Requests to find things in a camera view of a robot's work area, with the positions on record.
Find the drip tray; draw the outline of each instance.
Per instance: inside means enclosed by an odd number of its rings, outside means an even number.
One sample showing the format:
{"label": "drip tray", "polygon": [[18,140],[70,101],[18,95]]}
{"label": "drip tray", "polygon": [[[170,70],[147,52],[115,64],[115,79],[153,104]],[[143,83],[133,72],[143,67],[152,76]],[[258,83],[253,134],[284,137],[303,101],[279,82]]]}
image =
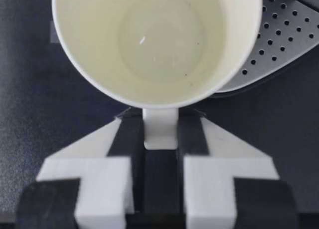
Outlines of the drip tray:
{"label": "drip tray", "polygon": [[255,47],[242,69],[219,93],[248,86],[319,44],[319,13],[297,0],[264,0]]}

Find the black tape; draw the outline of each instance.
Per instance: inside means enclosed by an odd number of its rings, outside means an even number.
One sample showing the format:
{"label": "black tape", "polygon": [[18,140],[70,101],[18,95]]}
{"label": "black tape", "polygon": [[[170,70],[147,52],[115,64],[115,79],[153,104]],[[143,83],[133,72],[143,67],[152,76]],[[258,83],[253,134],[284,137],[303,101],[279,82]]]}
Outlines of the black tape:
{"label": "black tape", "polygon": [[16,212],[16,229],[77,229],[74,210],[79,179],[36,182],[24,188]]}
{"label": "black tape", "polygon": [[134,207],[136,212],[140,212],[143,209],[144,188],[144,124],[142,117],[136,115],[135,110],[128,110],[121,117],[121,125],[107,156],[131,158]]}
{"label": "black tape", "polygon": [[235,178],[235,229],[298,229],[299,218],[290,187],[277,180]]}
{"label": "black tape", "polygon": [[175,150],[146,150],[145,214],[178,214],[179,179]]}

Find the black surface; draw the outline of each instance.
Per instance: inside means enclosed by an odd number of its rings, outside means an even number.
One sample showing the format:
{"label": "black surface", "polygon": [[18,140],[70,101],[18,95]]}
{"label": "black surface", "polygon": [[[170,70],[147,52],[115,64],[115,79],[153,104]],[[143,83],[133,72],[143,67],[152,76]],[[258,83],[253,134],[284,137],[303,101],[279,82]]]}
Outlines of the black surface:
{"label": "black surface", "polygon": [[237,220],[234,229],[299,229],[290,187],[278,180],[235,178]]}
{"label": "black surface", "polygon": [[131,116],[129,110],[123,115],[121,125],[107,154],[111,156],[128,156],[131,158],[133,175],[133,197],[136,212],[143,210],[144,194],[144,123],[142,116]]}
{"label": "black surface", "polygon": [[135,214],[126,216],[127,229],[185,229],[186,217],[184,214]]}
{"label": "black surface", "polygon": [[144,185],[144,214],[179,214],[175,150],[146,150]]}
{"label": "black surface", "polygon": [[[0,218],[43,159],[126,106],[97,91],[49,44],[50,0],[0,0]],[[270,154],[301,212],[319,212],[319,48],[263,85],[203,101],[216,124]]]}
{"label": "black surface", "polygon": [[80,179],[34,182],[25,187],[16,212],[16,229],[77,229],[74,211]]}

